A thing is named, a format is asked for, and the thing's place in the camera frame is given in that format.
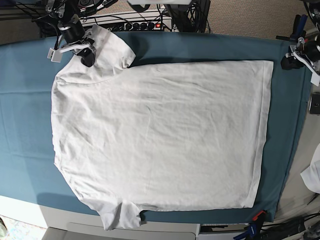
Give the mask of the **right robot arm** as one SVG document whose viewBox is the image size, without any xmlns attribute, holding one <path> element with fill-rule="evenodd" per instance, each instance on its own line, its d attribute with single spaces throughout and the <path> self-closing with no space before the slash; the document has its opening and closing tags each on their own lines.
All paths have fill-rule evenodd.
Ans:
<svg viewBox="0 0 320 240">
<path fill-rule="evenodd" d="M 81 23 L 78 4 L 74 0 L 49 0 L 46 11 L 54 19 L 52 25 L 57 32 L 57 40 L 47 58 L 59 63 L 64 53 L 73 52 L 83 65 L 92 67 L 96 61 L 95 41 Z"/>
</svg>

